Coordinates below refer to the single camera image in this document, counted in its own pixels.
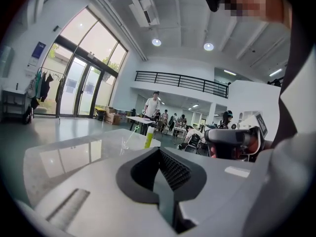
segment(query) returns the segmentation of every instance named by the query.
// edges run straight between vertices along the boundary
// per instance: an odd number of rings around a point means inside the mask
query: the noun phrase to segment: white t-shirt
[[[217,124],[217,127],[219,127],[221,125],[221,122],[224,124],[224,122],[222,120],[220,120]],[[231,129],[232,128],[232,122],[229,122],[228,125],[227,125],[227,128],[228,129]]]
[[[192,137],[193,134],[197,134],[201,138],[202,143],[205,143],[204,134],[201,133],[200,131],[196,130],[195,128],[188,131],[186,137],[190,140],[190,138]]]
[[[148,116],[148,117],[151,117],[155,110],[159,110],[160,109],[160,102],[159,100],[157,99],[156,101],[151,97],[151,98],[148,98],[147,99],[147,102],[146,104],[148,106],[146,112],[145,112],[145,115]]]

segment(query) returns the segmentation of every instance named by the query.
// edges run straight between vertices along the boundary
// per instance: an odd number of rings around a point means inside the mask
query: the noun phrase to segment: backpack
[[[171,118],[170,118],[170,120],[169,120],[168,125],[171,125],[171,124],[172,124],[172,122],[173,122],[173,116],[171,116]]]

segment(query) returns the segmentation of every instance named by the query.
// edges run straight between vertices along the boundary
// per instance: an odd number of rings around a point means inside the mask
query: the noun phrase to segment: black railing
[[[176,87],[195,89],[217,96],[228,98],[228,87],[226,85],[208,81],[196,77],[177,75],[171,73],[136,71],[135,81],[167,84]]]

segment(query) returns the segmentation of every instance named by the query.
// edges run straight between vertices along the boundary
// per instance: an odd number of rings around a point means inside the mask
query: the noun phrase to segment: cardboard box
[[[107,114],[110,114],[110,113],[115,113],[115,112],[116,112],[116,109],[114,109],[113,107],[107,106],[107,107],[105,108],[105,111],[106,111]]]
[[[106,113],[106,116],[104,118],[104,121],[106,123],[109,123],[109,124],[115,124],[115,125],[119,125],[119,122],[120,122],[120,115],[118,114],[113,114],[113,113]]]

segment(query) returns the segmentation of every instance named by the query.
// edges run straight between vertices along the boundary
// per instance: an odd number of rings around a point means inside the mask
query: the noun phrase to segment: fluorescent light
[[[205,43],[204,44],[204,49],[206,51],[212,51],[214,49],[214,45],[212,43]]]
[[[232,75],[232,76],[236,76],[235,73],[229,72],[229,71],[227,71],[227,70],[224,70],[224,72],[226,72],[226,73],[228,73],[228,74],[230,74],[230,75]]]
[[[271,75],[269,75],[270,77],[273,77],[274,75],[276,75],[277,73],[280,73],[282,71],[282,69],[279,69],[275,72],[273,72]]]
[[[155,46],[160,46],[161,45],[161,41],[159,39],[153,39],[152,40],[152,44]]]

